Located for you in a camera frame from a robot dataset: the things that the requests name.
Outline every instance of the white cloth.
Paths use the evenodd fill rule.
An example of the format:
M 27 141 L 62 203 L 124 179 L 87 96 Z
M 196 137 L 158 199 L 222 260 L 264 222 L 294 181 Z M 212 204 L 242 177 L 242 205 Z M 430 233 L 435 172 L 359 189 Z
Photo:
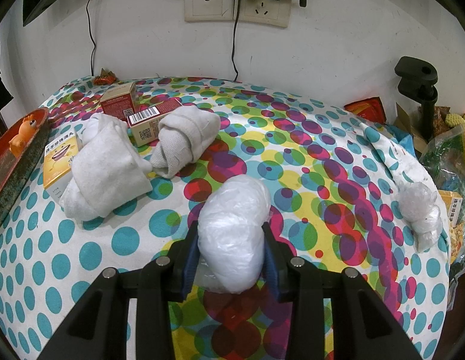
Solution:
M 84 127 L 83 133 L 81 135 L 81 141 L 83 147 L 86 146 L 92 139 L 109 123 L 113 123 L 116 127 L 116 131 L 118 132 L 121 139 L 125 142 L 126 147 L 128 148 L 131 155 L 137 162 L 137 165 L 142 169 L 144 174 L 152 172 L 152 165 L 148 160 L 141 158 L 141 156 L 137 153 L 136 149 L 130 144 L 130 140 L 128 137 L 128 125 L 126 122 L 119 120 L 115 116 L 102 114 L 100 112 L 93 114 L 90 117 L 87 124 Z
M 152 190 L 138 164 L 140 156 L 131 142 L 125 141 L 123 132 L 108 123 L 74 157 L 73 179 L 59 202 L 68 218 L 105 218 L 115 208 Z
M 196 106 L 175 109 L 159 122 L 159 143 L 150 162 L 153 170 L 171 179 L 188 163 L 196 162 L 221 127 L 218 115 Z

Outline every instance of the plastic bag bundle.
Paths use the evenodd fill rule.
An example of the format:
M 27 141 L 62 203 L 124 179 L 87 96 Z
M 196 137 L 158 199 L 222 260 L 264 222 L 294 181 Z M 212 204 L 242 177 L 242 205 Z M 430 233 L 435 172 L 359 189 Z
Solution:
M 435 203 L 437 193 L 423 183 L 413 183 L 399 193 L 399 209 L 411 223 L 419 252 L 432 247 L 442 229 L 441 210 Z
M 196 284 L 214 292 L 251 288 L 264 261 L 262 224 L 271 197 L 266 186 L 247 175 L 228 179 L 205 202 L 198 219 L 198 246 L 204 262 Z

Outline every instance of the cardboard box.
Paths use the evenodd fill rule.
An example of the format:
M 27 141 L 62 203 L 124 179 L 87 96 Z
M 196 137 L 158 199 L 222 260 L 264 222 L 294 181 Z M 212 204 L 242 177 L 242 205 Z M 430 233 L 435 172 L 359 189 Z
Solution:
M 126 121 L 137 111 L 136 83 L 128 82 L 109 88 L 100 100 L 102 111 L 118 119 Z
M 394 126 L 400 128 L 402 131 L 406 131 L 412 135 L 412 145 L 414 146 L 414 150 L 419 153 L 424 153 L 426 147 L 428 146 L 428 142 L 423 138 L 421 133 L 416 130 L 411 124 L 411 117 L 407 114 L 402 107 L 396 103 L 396 111 L 397 111 L 397 118 L 394 122 Z
M 68 131 L 44 149 L 44 189 L 58 203 L 73 178 L 71 162 L 81 150 L 75 131 Z
M 147 108 L 127 118 L 136 145 L 142 146 L 158 138 L 159 121 L 169 112 L 181 107 L 182 104 L 174 100 L 166 100 L 158 105 Z
M 457 192 L 439 190 L 442 200 L 445 203 L 445 209 L 448 212 L 449 220 L 452 227 L 458 223 L 459 211 L 462 205 L 462 196 Z

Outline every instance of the orange toy figure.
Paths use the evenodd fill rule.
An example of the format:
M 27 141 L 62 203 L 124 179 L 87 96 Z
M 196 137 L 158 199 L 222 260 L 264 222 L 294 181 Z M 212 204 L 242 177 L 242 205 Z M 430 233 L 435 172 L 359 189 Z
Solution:
M 22 151 L 36 132 L 38 126 L 34 115 L 26 116 L 19 126 L 18 134 L 9 141 L 9 150 L 16 158 L 19 158 Z

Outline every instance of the wall socket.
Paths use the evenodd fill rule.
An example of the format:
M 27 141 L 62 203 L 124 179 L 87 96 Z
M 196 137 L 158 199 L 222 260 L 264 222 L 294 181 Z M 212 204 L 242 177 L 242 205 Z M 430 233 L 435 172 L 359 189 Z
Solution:
M 234 0 L 184 0 L 185 21 L 234 20 Z
M 291 16 L 291 0 L 241 0 L 239 20 L 286 28 Z

